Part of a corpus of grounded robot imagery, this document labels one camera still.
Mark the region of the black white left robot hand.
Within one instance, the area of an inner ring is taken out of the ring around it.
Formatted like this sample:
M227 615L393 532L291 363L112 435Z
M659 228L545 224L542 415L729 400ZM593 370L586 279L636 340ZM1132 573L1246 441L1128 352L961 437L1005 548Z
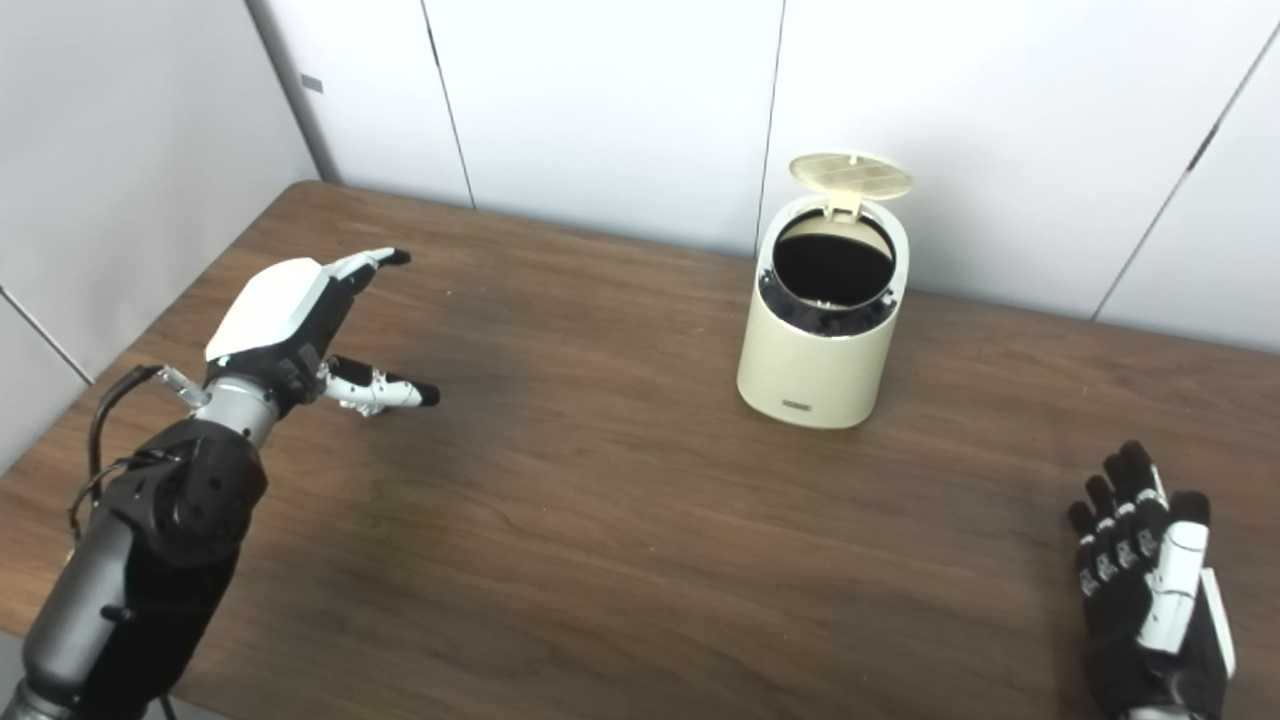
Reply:
M390 407L434 407L438 387L332 355L356 297L404 250L360 251L333 263L294 258L255 274L205 348L207 401L195 415L236 430L271 427L326 397L365 416Z

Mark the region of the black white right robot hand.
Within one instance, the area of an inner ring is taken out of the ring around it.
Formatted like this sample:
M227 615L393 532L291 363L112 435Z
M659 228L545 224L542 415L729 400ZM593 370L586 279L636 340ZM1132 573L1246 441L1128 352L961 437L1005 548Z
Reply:
M1207 561L1210 498L1167 492L1137 441L1084 489L1068 519L1094 706L1106 719L1220 719L1236 653Z

